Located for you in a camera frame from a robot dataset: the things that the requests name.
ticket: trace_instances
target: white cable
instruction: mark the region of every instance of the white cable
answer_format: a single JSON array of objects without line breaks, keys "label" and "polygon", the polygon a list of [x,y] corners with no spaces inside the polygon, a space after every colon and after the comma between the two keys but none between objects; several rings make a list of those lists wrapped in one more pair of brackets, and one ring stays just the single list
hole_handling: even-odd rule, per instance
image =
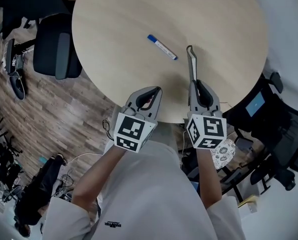
[{"label": "white cable", "polygon": [[7,48],[8,42],[4,45],[4,49],[3,49],[3,57],[6,57],[6,48]]},{"label": "white cable", "polygon": [[233,106],[231,106],[230,104],[229,104],[229,102],[219,102],[220,104],[228,104],[228,106],[230,107],[230,108],[233,108]]},{"label": "white cable", "polygon": [[96,156],[102,156],[102,154],[96,154],[96,153],[90,153],[90,152],[88,152],[88,153],[84,153],[84,154],[80,154],[80,155],[78,155],[77,157],[75,157],[74,159],[72,159],[70,162],[68,162],[68,163],[67,163],[67,166],[68,166],[70,163],[72,163],[74,160],[76,160],[77,158],[82,157],[82,156],[87,155],[87,154],[96,155]]},{"label": "white cable", "polygon": [[181,152],[181,158],[183,158],[183,154],[184,154],[184,149],[185,149],[185,133],[187,131],[185,130],[182,134],[182,140],[183,140],[183,145],[182,145],[182,152]]},{"label": "white cable", "polygon": [[3,58],[1,57],[2,49],[3,49],[3,38],[1,38],[1,43],[0,43],[0,61],[3,60]]}]

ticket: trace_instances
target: desk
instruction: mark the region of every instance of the desk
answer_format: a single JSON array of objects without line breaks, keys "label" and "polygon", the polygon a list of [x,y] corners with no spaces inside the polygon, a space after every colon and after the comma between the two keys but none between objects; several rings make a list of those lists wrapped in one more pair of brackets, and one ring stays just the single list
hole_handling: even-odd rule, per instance
[{"label": "desk", "polygon": [[189,111],[188,45],[198,78],[217,93],[223,112],[256,84],[268,51],[255,0],[76,0],[72,35],[85,72],[119,106],[139,89],[160,86],[157,119],[167,123],[183,123]]}]

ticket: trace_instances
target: white wall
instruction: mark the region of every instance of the white wall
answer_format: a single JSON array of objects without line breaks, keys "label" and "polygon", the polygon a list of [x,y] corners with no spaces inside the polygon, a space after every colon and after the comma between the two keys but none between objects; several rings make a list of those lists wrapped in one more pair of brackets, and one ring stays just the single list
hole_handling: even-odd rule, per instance
[{"label": "white wall", "polygon": [[242,220],[247,240],[298,240],[298,173],[291,191],[275,179],[257,202],[258,211]]},{"label": "white wall", "polygon": [[0,213],[0,240],[26,240],[18,231],[6,222],[6,218]]},{"label": "white wall", "polygon": [[258,0],[268,25],[270,66],[281,75],[282,98],[298,110],[298,0]]}]

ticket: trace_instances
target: printed logo on shirt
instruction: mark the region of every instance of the printed logo on shirt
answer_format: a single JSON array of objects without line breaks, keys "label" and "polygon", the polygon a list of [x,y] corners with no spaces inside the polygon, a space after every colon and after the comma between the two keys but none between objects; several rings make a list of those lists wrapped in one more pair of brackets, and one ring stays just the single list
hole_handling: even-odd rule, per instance
[{"label": "printed logo on shirt", "polygon": [[104,223],[105,226],[110,226],[110,228],[121,228],[121,224],[119,222],[108,221]]}]

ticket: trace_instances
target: person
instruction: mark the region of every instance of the person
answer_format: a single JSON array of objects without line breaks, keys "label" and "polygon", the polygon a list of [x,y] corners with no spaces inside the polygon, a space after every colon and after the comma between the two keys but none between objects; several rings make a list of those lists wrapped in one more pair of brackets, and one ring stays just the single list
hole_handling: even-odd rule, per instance
[{"label": "person", "polygon": [[30,236],[29,225],[36,225],[48,209],[60,168],[66,164],[62,154],[52,156],[24,189],[24,194],[14,209],[14,227],[23,237]]},{"label": "person", "polygon": [[[51,199],[42,239],[245,239],[237,201],[222,197],[211,152],[197,149],[199,197],[180,169],[172,130],[161,124],[139,153],[108,143],[71,202]],[[96,198],[101,215],[91,227],[88,212]]]}]

